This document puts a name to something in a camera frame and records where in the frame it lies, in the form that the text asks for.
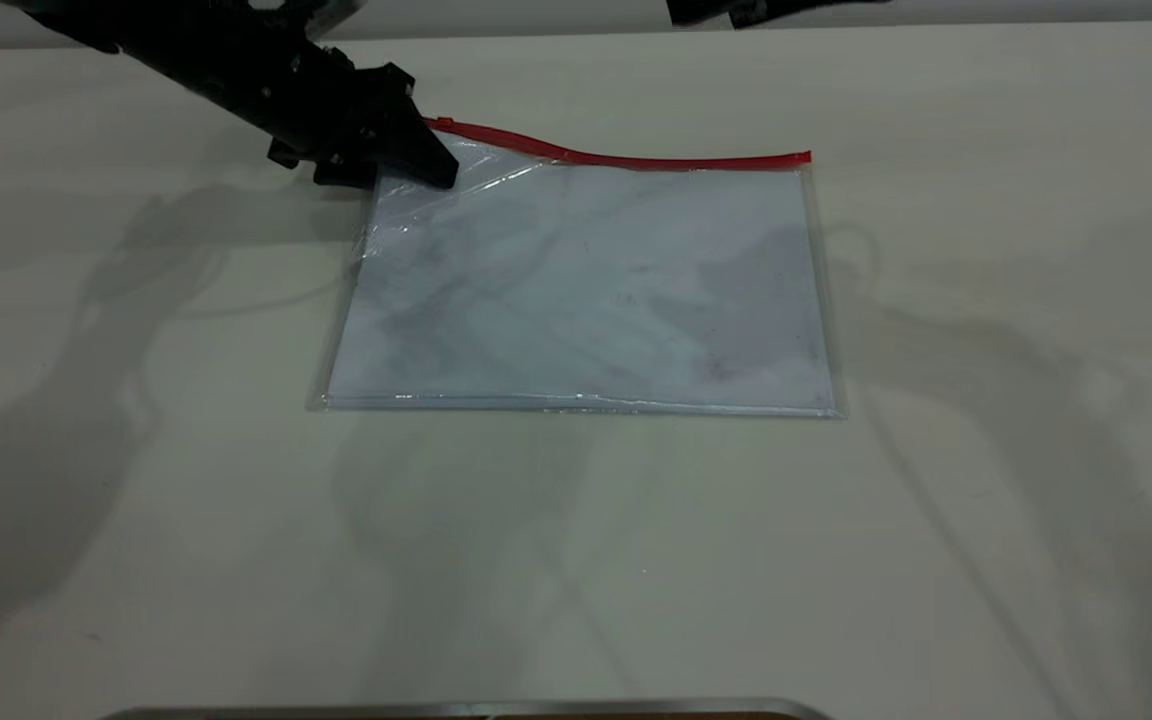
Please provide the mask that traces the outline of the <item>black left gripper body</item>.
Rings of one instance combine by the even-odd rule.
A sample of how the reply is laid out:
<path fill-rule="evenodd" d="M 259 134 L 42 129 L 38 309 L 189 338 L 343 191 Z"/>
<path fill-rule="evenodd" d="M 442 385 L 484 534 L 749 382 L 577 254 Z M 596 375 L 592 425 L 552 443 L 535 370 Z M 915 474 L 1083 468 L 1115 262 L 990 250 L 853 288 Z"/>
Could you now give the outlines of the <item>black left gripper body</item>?
<path fill-rule="evenodd" d="M 370 129 L 394 113 L 419 113 L 410 73 L 393 63 L 357 68 L 335 47 L 285 47 L 257 61 L 253 73 L 268 158 L 289 169 L 333 154 L 371 161 Z"/>

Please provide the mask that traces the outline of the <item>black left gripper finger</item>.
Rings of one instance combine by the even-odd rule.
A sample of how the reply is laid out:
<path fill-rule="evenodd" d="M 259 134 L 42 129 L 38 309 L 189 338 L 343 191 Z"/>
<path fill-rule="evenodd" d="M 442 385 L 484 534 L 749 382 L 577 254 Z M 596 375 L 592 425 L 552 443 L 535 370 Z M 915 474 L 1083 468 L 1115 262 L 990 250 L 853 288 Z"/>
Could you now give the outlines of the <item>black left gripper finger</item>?
<path fill-rule="evenodd" d="M 314 162 L 314 184 L 347 188 L 347 190 L 370 190 L 374 187 L 378 168 L 366 158 L 333 154 Z"/>
<path fill-rule="evenodd" d="M 419 114 L 391 114 L 367 132 L 370 159 L 422 183 L 450 190 L 460 173 L 456 156 Z"/>

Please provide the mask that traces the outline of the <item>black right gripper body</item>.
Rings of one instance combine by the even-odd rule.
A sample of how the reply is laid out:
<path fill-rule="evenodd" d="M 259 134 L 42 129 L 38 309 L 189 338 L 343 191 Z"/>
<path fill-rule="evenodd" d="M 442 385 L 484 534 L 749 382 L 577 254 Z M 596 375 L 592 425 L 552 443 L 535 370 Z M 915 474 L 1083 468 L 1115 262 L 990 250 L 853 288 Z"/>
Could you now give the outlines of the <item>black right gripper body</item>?
<path fill-rule="evenodd" d="M 765 26 L 772 20 L 790 18 L 804 13 L 838 8 L 838 6 L 876 6 L 886 3 L 890 3 L 890 1 L 755 1 L 751 5 L 751 24 L 753 26 Z"/>

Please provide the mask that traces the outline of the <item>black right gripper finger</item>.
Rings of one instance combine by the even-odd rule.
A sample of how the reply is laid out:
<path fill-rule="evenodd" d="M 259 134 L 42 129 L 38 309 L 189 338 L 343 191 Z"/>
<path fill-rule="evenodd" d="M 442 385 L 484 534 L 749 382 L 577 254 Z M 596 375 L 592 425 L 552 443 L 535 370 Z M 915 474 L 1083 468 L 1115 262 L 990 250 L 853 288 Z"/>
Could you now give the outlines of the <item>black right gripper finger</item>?
<path fill-rule="evenodd" d="M 746 26 L 745 15 L 753 1 L 668 0 L 666 9 L 675 28 L 700 26 L 708 20 L 727 18 L 732 26 Z"/>

